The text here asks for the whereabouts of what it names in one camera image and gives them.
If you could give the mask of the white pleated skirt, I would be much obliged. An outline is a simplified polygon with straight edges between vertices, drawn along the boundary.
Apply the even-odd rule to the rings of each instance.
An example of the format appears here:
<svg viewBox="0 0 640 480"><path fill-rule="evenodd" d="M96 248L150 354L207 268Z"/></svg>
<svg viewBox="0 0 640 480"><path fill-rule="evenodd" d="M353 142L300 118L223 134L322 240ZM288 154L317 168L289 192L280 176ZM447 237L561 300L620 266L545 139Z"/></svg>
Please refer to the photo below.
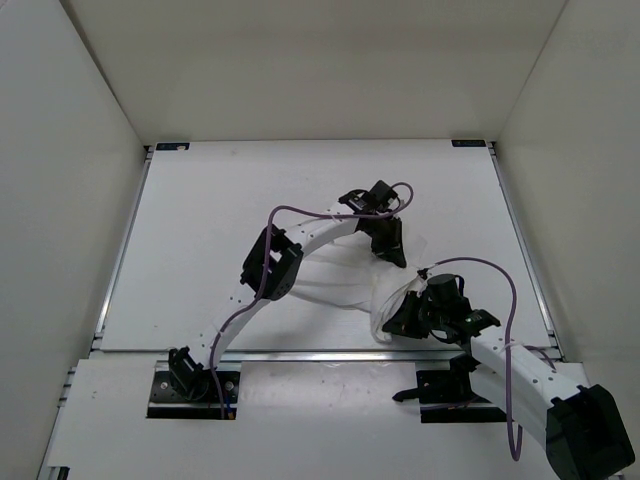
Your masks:
<svg viewBox="0 0 640 480"><path fill-rule="evenodd" d="M365 235L341 237L303 260L290 294L321 305L367 313L373 339L389 344L392 336L383 331L383 325L399 311L407 293L423 289L418 270L427 245L423 236L407 230L403 234L407 266L400 268L375 257Z"/></svg>

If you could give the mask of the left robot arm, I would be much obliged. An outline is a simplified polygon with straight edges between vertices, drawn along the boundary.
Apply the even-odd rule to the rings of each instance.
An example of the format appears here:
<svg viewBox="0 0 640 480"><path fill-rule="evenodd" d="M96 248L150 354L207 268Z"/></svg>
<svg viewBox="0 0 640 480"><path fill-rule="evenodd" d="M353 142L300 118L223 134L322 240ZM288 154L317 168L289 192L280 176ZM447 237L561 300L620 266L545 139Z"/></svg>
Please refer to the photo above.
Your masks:
<svg viewBox="0 0 640 480"><path fill-rule="evenodd" d="M343 194L321 213L290 205L274 207L221 313L189 345L168 350L169 384L174 391L187 402L205 401L215 391L223 403L217 374L221 355L259 310L290 292L303 260L332 241L362 232L370 238L376 259L405 268L399 213L413 199L410 184L379 180L370 190Z"/></svg>

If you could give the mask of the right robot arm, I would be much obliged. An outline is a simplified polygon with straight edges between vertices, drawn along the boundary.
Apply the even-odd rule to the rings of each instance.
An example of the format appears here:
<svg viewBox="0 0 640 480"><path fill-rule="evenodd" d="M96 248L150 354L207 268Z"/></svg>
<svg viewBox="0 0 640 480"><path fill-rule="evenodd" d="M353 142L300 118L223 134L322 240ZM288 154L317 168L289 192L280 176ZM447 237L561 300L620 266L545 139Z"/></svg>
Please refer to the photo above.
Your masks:
<svg viewBox="0 0 640 480"><path fill-rule="evenodd" d="M585 386L516 342L509 327L472 308L464 280L455 274L418 273L399 310L383 325L393 336L433 336L461 348L435 381L396 393L396 402L419 399L458 407L479 398L531 435L561 479L606 479L635 460L612 394Z"/></svg>

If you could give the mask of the right blue corner label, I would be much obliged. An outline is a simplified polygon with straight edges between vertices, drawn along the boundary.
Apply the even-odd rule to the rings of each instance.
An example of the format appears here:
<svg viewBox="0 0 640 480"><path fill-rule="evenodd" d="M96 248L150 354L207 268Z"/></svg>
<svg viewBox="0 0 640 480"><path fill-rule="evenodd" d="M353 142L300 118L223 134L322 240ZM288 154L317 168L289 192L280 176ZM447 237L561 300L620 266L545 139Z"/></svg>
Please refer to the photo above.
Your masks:
<svg viewBox="0 0 640 480"><path fill-rule="evenodd" d="M485 148L486 142L481 139L452 139L454 148Z"/></svg>

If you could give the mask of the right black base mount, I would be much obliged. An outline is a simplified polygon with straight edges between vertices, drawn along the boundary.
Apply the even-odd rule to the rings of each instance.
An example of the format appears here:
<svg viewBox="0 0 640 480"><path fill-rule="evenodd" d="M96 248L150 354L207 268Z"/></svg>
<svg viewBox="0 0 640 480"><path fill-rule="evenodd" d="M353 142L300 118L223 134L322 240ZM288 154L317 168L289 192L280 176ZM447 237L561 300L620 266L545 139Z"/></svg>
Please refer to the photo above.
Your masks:
<svg viewBox="0 0 640 480"><path fill-rule="evenodd" d="M416 385L395 393L396 403L417 400L423 424L505 423L506 414L471 388L479 362L467 354L449 360L446 369L419 367Z"/></svg>

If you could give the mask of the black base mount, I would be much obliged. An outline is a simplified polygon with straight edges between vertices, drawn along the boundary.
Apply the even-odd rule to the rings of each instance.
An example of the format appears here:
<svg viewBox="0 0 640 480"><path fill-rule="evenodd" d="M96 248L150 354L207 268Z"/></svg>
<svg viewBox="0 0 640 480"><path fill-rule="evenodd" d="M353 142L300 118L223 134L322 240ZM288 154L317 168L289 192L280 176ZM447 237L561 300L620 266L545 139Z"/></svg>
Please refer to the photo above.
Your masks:
<svg viewBox="0 0 640 480"><path fill-rule="evenodd" d="M471 388L479 362L467 354L449 360L446 369L419 367L416 385L395 393L396 403L417 400L423 424L505 423L506 414Z"/></svg>
<svg viewBox="0 0 640 480"><path fill-rule="evenodd" d="M188 347L172 348L156 364L148 397L149 419L235 420L240 393L239 364L212 374Z"/></svg>

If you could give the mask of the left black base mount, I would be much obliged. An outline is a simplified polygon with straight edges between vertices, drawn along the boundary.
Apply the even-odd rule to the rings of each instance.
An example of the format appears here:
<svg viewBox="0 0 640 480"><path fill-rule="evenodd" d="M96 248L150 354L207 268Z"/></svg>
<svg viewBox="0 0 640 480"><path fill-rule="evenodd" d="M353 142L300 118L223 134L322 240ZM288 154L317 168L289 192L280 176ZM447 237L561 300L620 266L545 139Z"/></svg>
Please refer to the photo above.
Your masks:
<svg viewBox="0 0 640 480"><path fill-rule="evenodd" d="M212 374L188 347L172 348L156 364L148 397L149 419L235 420L240 393L239 364Z"/></svg>

